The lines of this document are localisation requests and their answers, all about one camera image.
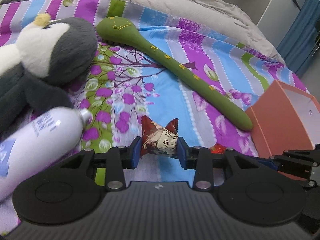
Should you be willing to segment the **red foil candy wrapper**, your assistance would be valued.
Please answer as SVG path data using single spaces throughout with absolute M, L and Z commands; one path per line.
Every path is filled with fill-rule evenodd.
M 212 154 L 224 154 L 224 152 L 227 150 L 227 147 L 216 143 L 214 146 L 209 148 Z

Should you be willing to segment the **brown cartoon candy wrapper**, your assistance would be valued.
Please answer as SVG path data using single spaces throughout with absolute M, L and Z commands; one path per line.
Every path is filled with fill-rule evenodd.
M 173 158 L 178 139 L 178 118 L 172 119 L 165 127 L 148 116 L 141 117 L 142 146 L 140 156 L 146 154 L 164 155 Z

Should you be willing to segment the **pink cardboard box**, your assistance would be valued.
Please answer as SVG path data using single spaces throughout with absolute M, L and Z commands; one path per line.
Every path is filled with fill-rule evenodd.
M 275 80 L 246 113 L 261 158 L 285 150 L 313 150 L 319 144 L 319 103 L 299 88 Z

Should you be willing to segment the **striped colourful bed sheet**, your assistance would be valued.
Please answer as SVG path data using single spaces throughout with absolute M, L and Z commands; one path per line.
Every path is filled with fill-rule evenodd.
M 122 0 L 35 0 L 1 6 L 1 44 L 11 44 L 39 13 L 57 20 L 86 19 L 97 25 L 107 16 L 123 16 L 157 48 L 242 109 L 253 105 L 274 80 L 305 90 L 294 72 L 274 56 L 252 49 L 197 22 L 170 16 Z M 106 152 L 129 145 L 141 134 L 141 117 L 164 126 L 178 119 L 178 133 L 191 146 L 231 147 L 256 156 L 249 133 L 232 125 L 219 111 L 174 74 L 134 48 L 98 42 L 89 73 L 67 86 L 76 108 L 93 121 L 75 150 Z

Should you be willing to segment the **white spray bottle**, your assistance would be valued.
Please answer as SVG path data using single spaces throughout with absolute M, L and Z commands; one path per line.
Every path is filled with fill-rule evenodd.
M 91 120 L 87 109 L 56 107 L 1 142 L 1 200 L 71 151 Z

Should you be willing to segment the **blue curtain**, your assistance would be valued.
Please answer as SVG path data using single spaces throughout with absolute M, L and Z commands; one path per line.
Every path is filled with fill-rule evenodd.
M 313 55 L 319 52 L 319 0 L 305 0 L 277 51 L 286 66 L 298 77 L 308 70 Z

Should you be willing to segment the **grey white penguin plush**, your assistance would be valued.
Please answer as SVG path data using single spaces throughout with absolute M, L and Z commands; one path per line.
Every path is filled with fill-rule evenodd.
M 90 22 L 49 14 L 38 14 L 15 43 L 1 46 L 1 131 L 27 106 L 39 113 L 71 108 L 62 86 L 88 70 L 97 46 Z

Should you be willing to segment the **green plush massage stick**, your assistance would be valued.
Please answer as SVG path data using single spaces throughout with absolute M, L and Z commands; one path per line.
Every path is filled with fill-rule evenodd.
M 96 31 L 104 40 L 131 46 L 148 55 L 203 97 L 238 129 L 252 130 L 251 119 L 240 107 L 225 98 L 186 66 L 150 43 L 127 18 L 120 16 L 104 18 L 97 24 Z

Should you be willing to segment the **grey duvet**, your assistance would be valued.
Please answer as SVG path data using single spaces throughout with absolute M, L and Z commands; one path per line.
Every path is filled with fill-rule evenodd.
M 223 0 L 124 0 L 186 18 L 233 38 L 260 53 L 284 62 L 250 17 L 237 5 Z

